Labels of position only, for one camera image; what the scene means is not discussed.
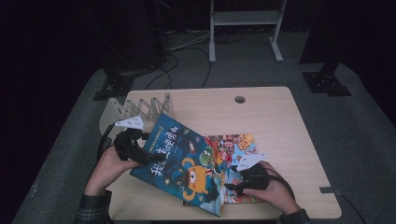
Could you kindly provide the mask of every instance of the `picture book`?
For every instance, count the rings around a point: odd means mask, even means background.
[[[253,134],[227,134],[208,136],[215,151],[220,154],[224,169],[224,182],[237,185],[242,182],[241,175],[234,172],[231,167],[237,166],[245,155],[257,154]],[[224,203],[261,203],[247,195],[238,195],[234,190],[225,189]]]
[[[247,195],[238,196],[225,183],[241,182],[231,166],[247,154],[256,154],[252,134],[201,136],[178,121],[161,114],[143,149],[165,153],[165,161],[134,168],[131,175],[164,190],[183,205],[194,205],[221,216],[225,203],[255,203]]]
[[[221,216],[224,172],[212,143],[178,121],[161,114],[143,149],[165,153],[165,161],[136,167],[131,175],[181,200]]]

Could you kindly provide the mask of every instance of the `table hole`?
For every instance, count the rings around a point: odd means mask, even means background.
[[[235,101],[236,101],[238,104],[242,104],[242,103],[244,103],[244,102],[246,101],[246,99],[245,99],[245,97],[243,97],[243,96],[236,96],[236,97],[235,97]]]

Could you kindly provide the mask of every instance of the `sleeve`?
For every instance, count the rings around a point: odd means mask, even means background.
[[[289,215],[282,215],[279,217],[282,224],[312,224],[311,219],[306,214],[305,209]]]
[[[111,191],[108,190],[102,196],[82,195],[74,223],[107,224],[110,201]]]

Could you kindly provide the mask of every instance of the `hand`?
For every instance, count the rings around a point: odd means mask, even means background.
[[[106,188],[116,181],[125,171],[140,166],[135,161],[122,161],[114,146],[102,154],[96,167],[93,169],[84,194],[88,196],[104,195]]]
[[[276,170],[269,162],[261,161],[260,164],[266,169],[268,175],[278,176],[273,172],[276,172]],[[275,180],[270,180],[266,190],[244,189],[243,192],[244,194],[268,202],[274,208],[281,211],[284,215],[295,213],[301,210],[300,206],[291,197],[286,187],[282,183]]]

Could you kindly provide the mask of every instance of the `white shelf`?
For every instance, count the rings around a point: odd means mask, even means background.
[[[227,11],[214,13],[214,25],[276,24],[278,10]]]

